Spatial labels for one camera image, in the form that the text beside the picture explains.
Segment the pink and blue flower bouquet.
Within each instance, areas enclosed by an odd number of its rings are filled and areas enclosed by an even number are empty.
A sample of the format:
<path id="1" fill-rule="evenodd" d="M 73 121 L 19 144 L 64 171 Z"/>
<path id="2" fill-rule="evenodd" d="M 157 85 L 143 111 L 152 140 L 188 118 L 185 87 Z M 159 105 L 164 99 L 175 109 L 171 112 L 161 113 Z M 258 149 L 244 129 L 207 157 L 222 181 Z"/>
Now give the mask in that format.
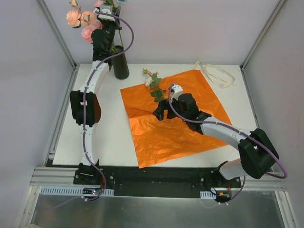
<path id="1" fill-rule="evenodd" d="M 113 0 L 112 1 L 113 14 L 119 17 L 122 6 L 125 6 L 127 2 L 128 2 L 127 0 Z M 120 25 L 121 21 L 119 19 L 115 19 L 115 22 L 116 22 L 116 30 L 118 30 L 121 46 L 124 47 L 122 35 L 121 35 L 121 30 L 122 30 L 122 27 Z"/>

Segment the small pink rose stem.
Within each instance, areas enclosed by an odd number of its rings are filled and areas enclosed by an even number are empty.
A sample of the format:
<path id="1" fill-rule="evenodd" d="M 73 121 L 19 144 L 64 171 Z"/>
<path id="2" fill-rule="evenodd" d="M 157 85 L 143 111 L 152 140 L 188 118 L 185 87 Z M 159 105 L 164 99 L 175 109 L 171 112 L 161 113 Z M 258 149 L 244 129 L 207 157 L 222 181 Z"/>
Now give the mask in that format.
<path id="1" fill-rule="evenodd" d="M 103 28 L 103 25 L 102 23 L 95 19 L 95 20 L 92 20 L 91 23 L 88 25 L 88 26 L 85 26 L 82 31 L 81 31 L 81 36 L 83 38 L 83 40 L 89 44 L 92 44 L 93 43 L 93 40 L 92 40 L 92 33 L 96 30 L 96 29 L 102 29 Z"/>

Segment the white and pink flower stem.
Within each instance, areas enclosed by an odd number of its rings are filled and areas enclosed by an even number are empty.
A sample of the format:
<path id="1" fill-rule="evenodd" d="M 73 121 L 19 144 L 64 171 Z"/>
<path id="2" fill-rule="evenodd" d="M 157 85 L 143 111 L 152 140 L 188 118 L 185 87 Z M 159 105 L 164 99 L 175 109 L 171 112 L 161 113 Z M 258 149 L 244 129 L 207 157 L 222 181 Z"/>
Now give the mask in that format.
<path id="1" fill-rule="evenodd" d="M 150 95 L 154 98 L 154 102 L 160 102 L 161 100 L 165 100 L 164 93 L 166 90 L 160 88 L 161 78 L 159 77 L 159 73 L 157 71 L 150 71 L 148 69 L 143 68 L 142 73 L 146 76 L 145 86 L 150 89 Z"/>

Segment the dark orange tissue paper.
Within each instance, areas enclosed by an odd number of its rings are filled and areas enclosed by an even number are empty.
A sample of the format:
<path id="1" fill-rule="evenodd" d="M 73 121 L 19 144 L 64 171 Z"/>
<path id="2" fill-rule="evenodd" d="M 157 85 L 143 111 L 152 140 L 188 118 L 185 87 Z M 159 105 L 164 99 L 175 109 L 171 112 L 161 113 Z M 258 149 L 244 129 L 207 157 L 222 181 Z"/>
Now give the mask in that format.
<path id="1" fill-rule="evenodd" d="M 189 70 L 163 78 L 162 89 L 179 84 L 184 93 L 191 93 L 200 110 L 231 123 L 228 114 L 199 70 Z M 159 121 L 152 113 L 158 104 L 144 85 L 121 90 L 127 112 L 139 168 L 145 168 L 225 146 L 221 140 L 192 131 L 178 117 Z"/>

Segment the cream lace ribbon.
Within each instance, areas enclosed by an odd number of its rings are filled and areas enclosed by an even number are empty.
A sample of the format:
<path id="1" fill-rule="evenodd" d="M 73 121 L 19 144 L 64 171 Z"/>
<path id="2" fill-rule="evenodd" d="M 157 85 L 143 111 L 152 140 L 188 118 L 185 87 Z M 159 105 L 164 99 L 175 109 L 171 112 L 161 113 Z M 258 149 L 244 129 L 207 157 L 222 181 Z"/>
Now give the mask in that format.
<path id="1" fill-rule="evenodd" d="M 218 65 L 204 65 L 200 60 L 198 60 L 194 64 L 194 69 L 199 69 L 206 79 L 221 89 L 236 86 L 235 77 L 230 72 L 226 71 Z"/>

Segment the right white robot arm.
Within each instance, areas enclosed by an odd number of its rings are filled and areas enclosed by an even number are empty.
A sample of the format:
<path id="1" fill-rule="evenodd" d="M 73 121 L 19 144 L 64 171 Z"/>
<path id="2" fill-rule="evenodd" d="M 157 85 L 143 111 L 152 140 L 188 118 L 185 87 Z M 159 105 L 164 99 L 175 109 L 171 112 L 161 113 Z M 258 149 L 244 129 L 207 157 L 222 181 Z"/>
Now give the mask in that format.
<path id="1" fill-rule="evenodd" d="M 239 176 L 251 176 L 260 179 L 279 160 L 279 155 L 267 134 L 256 128 L 253 131 L 236 128 L 201 111 L 192 94 L 184 93 L 180 85 L 172 84 L 169 98 L 162 99 L 153 115 L 162 121 L 180 118 L 194 132 L 221 140 L 239 152 L 239 159 L 225 161 L 217 168 L 214 183 L 225 187 L 231 179 Z"/>

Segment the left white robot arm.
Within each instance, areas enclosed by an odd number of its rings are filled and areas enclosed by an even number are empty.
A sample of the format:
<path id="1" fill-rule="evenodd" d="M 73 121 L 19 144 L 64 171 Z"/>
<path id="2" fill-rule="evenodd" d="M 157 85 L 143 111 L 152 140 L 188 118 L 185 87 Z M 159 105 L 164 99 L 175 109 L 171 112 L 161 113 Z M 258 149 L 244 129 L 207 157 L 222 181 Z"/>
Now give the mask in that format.
<path id="1" fill-rule="evenodd" d="M 70 92 L 72 117 L 79 127 L 82 144 L 80 164 L 90 167 L 98 162 L 94 148 L 101 107 L 97 93 L 112 67 L 112 58 L 119 51 L 114 45 L 116 31 L 120 30 L 120 9 L 109 1 L 99 1 L 92 12 L 82 13 L 79 21 L 82 34 L 93 45 L 93 62 L 90 73 L 79 89 Z"/>

